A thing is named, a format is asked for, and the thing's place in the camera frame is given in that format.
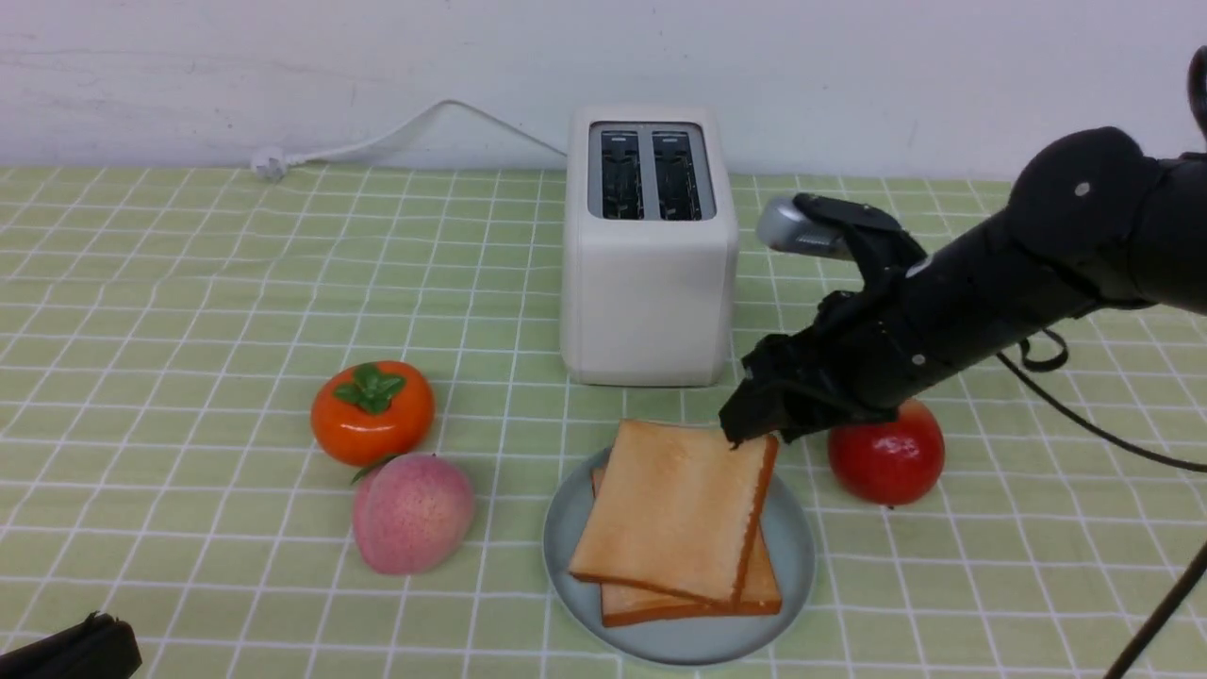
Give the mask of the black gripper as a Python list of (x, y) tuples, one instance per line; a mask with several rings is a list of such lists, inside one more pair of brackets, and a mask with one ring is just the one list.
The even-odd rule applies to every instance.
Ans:
[(852, 293), (832, 293), (811, 326), (763, 336), (742, 357), (744, 379), (719, 412), (730, 447), (777, 431), (792, 444), (896, 422), (902, 403), (943, 381), (944, 362), (922, 347), (900, 310), (850, 315), (853, 305)]

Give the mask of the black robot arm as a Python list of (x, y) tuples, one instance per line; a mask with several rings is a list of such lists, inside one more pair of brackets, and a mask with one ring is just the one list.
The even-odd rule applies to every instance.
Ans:
[(910, 397), (1100, 309), (1205, 312), (1205, 154), (1149, 157), (1115, 127), (1049, 144), (1004, 207), (932, 253), (884, 210), (807, 192), (768, 201), (757, 233), (853, 262), (864, 283), (742, 357), (719, 412), (733, 444), (891, 421)]

